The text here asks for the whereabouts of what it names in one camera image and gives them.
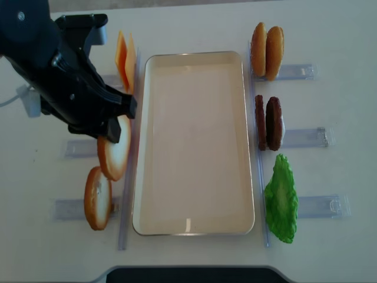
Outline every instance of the white tabletop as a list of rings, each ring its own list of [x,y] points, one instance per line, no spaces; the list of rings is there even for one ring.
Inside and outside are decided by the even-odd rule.
[[[256,89],[280,98],[288,129],[334,128],[336,145],[325,152],[282,152],[291,161],[298,195],[346,193],[352,217],[299,220],[294,243],[273,236],[266,249],[255,178],[256,221],[249,234],[142,237],[130,228],[127,250],[117,251],[119,219],[103,232],[85,221],[52,220],[54,199],[82,198],[98,160],[62,160],[63,141],[77,137],[54,117],[29,119],[16,101],[0,108],[0,281],[92,281],[118,266],[232,265],[269,266],[299,282],[375,282],[376,8],[375,1],[273,1],[101,11],[109,17],[108,43],[91,52],[100,74],[117,72],[122,29],[133,33],[142,65],[154,54],[233,50],[242,56],[247,79],[247,42],[257,23],[283,27],[283,63],[315,63],[319,80]],[[0,60],[0,102],[23,83]],[[265,182],[275,155],[265,156],[271,164]],[[253,157],[252,171],[256,175]],[[115,184],[115,195],[122,185]]]

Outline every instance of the bun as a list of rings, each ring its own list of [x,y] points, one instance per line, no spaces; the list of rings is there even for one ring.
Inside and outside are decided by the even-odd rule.
[[[251,54],[253,71],[258,77],[266,73],[266,40],[266,27],[260,22],[253,33]]]
[[[270,150],[278,150],[282,145],[282,108],[277,97],[271,97],[266,106],[266,140]]]
[[[118,117],[121,128],[119,143],[112,143],[105,137],[98,137],[97,150],[101,170],[106,178],[118,181],[127,168],[131,143],[131,123],[126,115]]]
[[[85,185],[84,212],[93,230],[105,229],[111,210],[111,182],[99,166],[90,170]]]
[[[257,121],[258,130],[258,147],[260,150],[266,150],[266,122],[264,120],[264,110],[263,110],[263,97],[255,97],[255,119]]]
[[[284,33],[280,27],[273,27],[267,33],[266,78],[273,81],[279,73],[284,54]]]

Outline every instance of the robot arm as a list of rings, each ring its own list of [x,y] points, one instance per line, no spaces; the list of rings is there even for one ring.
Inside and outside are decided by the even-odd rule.
[[[103,44],[107,16],[49,16],[48,0],[0,0],[0,54],[41,95],[41,110],[75,134],[119,142],[119,115],[134,119],[137,102],[106,85],[89,60]]]

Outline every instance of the tray rim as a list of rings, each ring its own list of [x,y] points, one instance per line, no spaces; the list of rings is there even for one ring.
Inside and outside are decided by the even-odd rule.
[[[136,234],[140,235],[140,236],[237,236],[237,235],[247,235],[253,228],[254,228],[254,225],[255,225],[255,203],[254,203],[254,192],[253,192],[253,175],[252,175],[252,164],[251,164],[251,157],[250,157],[250,137],[249,137],[249,129],[250,129],[250,126],[249,126],[249,120],[248,120],[248,110],[247,110],[247,107],[246,107],[246,90],[245,90],[245,79],[244,79],[244,71],[243,71],[243,61],[242,61],[242,57],[241,55],[236,52],[236,51],[233,51],[233,50],[228,50],[228,51],[209,51],[209,52],[192,52],[192,53],[176,53],[176,54],[155,54],[155,55],[152,55],[150,56],[147,61],[145,62],[145,65],[144,65],[144,84],[143,86],[145,86],[145,71],[147,69],[147,64],[148,62],[154,58],[154,57],[170,57],[170,56],[190,56],[190,55],[204,55],[204,54],[219,54],[219,53],[233,53],[234,55],[236,55],[241,64],[240,64],[240,68],[241,68],[241,74],[242,74],[242,90],[243,90],[243,105],[244,105],[244,114],[245,114],[245,122],[246,122],[246,137],[247,137],[247,151],[249,152],[248,154],[248,159],[249,159],[249,171],[250,171],[250,189],[251,189],[251,204],[253,206],[253,209],[252,209],[252,213],[253,213],[253,221],[250,225],[250,228],[245,231],[245,232],[237,232],[237,233],[153,233],[153,234],[146,234],[146,233],[140,233],[134,226],[134,207],[135,207],[135,191],[136,191],[136,175],[137,175],[137,165],[136,165],[136,168],[135,168],[135,181],[134,181],[134,186],[133,186],[133,201],[132,201],[132,206],[131,206],[131,224],[132,224],[132,227],[135,231]],[[143,96],[142,96],[142,101],[143,101],[143,104],[144,104],[144,90],[145,88],[143,87]],[[139,131],[141,131],[141,121],[142,121],[142,118],[143,118],[143,114],[141,113],[141,117],[140,117],[140,129]]]

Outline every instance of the white tray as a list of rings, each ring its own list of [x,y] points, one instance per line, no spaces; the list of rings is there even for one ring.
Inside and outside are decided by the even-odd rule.
[[[151,57],[141,116],[135,231],[248,233],[254,204],[239,54]]]

